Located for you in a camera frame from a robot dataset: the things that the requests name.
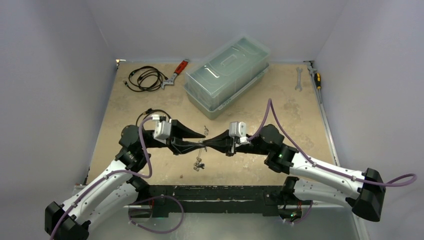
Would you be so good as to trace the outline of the white oval keyring holder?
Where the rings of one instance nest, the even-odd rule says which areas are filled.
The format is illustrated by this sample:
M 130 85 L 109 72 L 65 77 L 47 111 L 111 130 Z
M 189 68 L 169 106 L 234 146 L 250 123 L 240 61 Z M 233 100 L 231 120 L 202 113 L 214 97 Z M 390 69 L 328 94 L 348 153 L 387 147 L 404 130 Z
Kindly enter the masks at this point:
M 202 143 L 206 139 L 206 137 L 209 135 L 209 129 L 206 126 L 204 126 L 204 133 L 203 134 L 205 135 L 205 137 L 202 138 L 201 140 L 199 140 L 198 141 L 199 143 Z M 199 151 L 198 151 L 198 154 L 197 154 L 197 157 L 196 157 L 196 161 L 193 164 L 193 169 L 196 172 L 199 172 L 200 169 L 204 169 L 205 168 L 205 164 L 202 162 L 201 155 L 202 155 L 203 152 L 206 152 L 206 151 L 207 151 L 207 147 L 200 148 Z

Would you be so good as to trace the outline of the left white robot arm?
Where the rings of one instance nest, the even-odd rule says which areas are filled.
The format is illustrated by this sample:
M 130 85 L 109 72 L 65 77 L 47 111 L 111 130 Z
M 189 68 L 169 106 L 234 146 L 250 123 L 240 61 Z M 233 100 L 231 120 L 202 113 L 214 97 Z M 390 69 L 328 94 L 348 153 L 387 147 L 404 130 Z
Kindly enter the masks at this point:
M 53 201 L 46 207 L 46 233 L 52 240 L 86 240 L 90 228 L 112 211 L 148 201 L 149 191 L 144 184 L 153 176 L 149 148 L 168 148 L 181 155 L 183 145 L 174 140 L 204 137 L 178 120 L 158 114 L 139 125 L 126 126 L 119 140 L 121 149 L 106 169 L 71 198 L 61 204 Z

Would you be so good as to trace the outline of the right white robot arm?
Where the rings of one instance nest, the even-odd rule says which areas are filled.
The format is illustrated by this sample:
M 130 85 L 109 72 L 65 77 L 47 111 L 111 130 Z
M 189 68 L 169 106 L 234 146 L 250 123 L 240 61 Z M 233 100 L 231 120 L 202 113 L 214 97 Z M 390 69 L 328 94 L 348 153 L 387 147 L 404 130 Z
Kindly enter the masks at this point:
M 280 196 L 288 204 L 297 201 L 328 202 L 350 207 L 358 217 L 379 222 L 386 188 L 380 173 L 368 168 L 352 170 L 303 156 L 296 148 L 284 144 L 284 136 L 272 124 L 262 128 L 258 136 L 248 137 L 222 134 L 203 143 L 227 156 L 235 153 L 265 155 L 264 164 L 276 173 L 295 175 L 285 181 Z

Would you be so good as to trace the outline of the clear plastic storage box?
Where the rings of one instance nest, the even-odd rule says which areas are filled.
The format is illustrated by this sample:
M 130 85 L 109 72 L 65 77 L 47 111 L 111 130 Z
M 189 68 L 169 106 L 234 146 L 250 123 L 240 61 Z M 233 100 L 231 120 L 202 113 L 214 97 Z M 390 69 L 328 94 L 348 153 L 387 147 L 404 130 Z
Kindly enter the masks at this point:
M 270 49 L 249 36 L 227 42 L 186 71 L 188 100 L 214 120 L 268 71 Z

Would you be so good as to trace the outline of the silver open-end spanner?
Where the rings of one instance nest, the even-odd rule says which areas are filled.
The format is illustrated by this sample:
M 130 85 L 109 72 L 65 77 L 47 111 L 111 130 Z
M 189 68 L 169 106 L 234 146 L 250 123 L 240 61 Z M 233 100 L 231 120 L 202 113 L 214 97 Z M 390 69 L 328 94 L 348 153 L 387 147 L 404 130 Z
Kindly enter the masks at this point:
M 303 90 L 303 88 L 302 88 L 302 79 L 301 79 L 301 74 L 302 74 L 303 69 L 300 68 L 300 67 L 297 67 L 296 68 L 296 71 L 297 71 L 297 82 L 296 82 L 296 86 L 295 86 L 294 89 L 297 90 L 297 91 L 299 91 L 299 92 L 301 92 Z

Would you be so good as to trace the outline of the yellow black screwdriver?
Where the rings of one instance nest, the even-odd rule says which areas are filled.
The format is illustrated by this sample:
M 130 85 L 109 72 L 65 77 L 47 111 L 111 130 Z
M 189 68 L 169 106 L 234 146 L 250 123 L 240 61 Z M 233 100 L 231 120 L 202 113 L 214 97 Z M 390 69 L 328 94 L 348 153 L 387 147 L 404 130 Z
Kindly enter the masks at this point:
M 321 75 L 318 72 L 316 72 L 314 74 L 314 83 L 315 83 L 316 90 L 317 90 L 318 100 L 319 100 L 319 103 L 321 104 L 322 103 Z

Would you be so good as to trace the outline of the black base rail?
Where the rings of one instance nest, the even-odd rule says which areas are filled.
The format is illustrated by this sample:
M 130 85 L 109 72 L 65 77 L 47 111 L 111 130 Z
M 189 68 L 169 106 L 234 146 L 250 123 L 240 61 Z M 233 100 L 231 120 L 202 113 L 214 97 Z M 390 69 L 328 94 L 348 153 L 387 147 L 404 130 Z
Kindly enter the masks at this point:
M 153 217 L 170 213 L 280 215 L 284 205 L 296 206 L 283 196 L 279 185 L 150 185 L 138 193 L 138 200 L 153 200 Z

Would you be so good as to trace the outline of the red handled adjustable wrench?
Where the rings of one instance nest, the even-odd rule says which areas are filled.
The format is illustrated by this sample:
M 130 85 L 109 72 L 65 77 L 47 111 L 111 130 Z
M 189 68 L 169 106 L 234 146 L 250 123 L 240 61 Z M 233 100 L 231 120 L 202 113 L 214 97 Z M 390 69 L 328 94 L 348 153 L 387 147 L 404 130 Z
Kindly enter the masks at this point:
M 174 70 L 172 76 L 162 81 L 160 85 L 161 89 L 164 90 L 166 86 L 174 86 L 176 78 L 183 72 L 189 62 L 190 60 L 188 58 L 184 59 Z

